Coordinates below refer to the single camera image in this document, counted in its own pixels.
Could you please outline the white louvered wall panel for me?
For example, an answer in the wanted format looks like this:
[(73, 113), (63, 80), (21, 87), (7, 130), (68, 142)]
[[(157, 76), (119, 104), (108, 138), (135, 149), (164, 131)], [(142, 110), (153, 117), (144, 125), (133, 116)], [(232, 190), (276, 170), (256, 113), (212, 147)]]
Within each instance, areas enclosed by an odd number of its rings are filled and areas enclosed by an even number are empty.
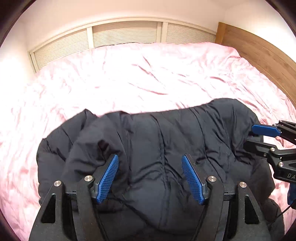
[(216, 32), (187, 22), (152, 17), (115, 18), (58, 34), (29, 51), (35, 73), (59, 58), (103, 46), (127, 43), (215, 42)]

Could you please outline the wooden headboard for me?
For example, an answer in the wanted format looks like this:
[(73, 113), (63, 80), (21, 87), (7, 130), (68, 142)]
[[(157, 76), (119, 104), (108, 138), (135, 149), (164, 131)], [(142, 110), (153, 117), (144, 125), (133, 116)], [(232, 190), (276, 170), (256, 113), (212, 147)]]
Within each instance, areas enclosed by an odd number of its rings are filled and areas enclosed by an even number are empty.
[(253, 33), (222, 22), (215, 43), (236, 49), (295, 105), (296, 64), (287, 54)]

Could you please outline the pink bed sheet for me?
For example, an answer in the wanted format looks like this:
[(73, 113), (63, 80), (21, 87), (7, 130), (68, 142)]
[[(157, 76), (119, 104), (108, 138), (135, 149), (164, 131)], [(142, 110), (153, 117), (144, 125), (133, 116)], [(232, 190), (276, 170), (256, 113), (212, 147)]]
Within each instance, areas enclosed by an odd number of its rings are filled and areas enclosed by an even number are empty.
[(1, 211), (28, 240), (39, 211), (42, 138), (84, 109), (143, 113), (216, 98), (241, 101), (259, 121), (295, 121), (295, 107), (234, 48), (214, 43), (122, 44), (52, 62), (34, 78), (1, 65)]

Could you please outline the black puffer jacket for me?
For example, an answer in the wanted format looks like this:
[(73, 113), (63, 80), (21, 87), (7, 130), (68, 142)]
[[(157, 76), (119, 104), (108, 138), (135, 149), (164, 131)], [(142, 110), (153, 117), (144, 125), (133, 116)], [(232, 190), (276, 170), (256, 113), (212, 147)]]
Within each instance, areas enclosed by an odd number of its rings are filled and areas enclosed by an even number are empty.
[(39, 195), (56, 180), (69, 186), (91, 175), (111, 154), (119, 168), (104, 202), (97, 207), (110, 240), (189, 240), (203, 207), (184, 177), (181, 158), (189, 154), (208, 175), (225, 184), (245, 182), (273, 225), (273, 240), (285, 228), (270, 199), (274, 181), (267, 161), (246, 152), (256, 114), (235, 99), (158, 113), (84, 110), (44, 138), (37, 151)]

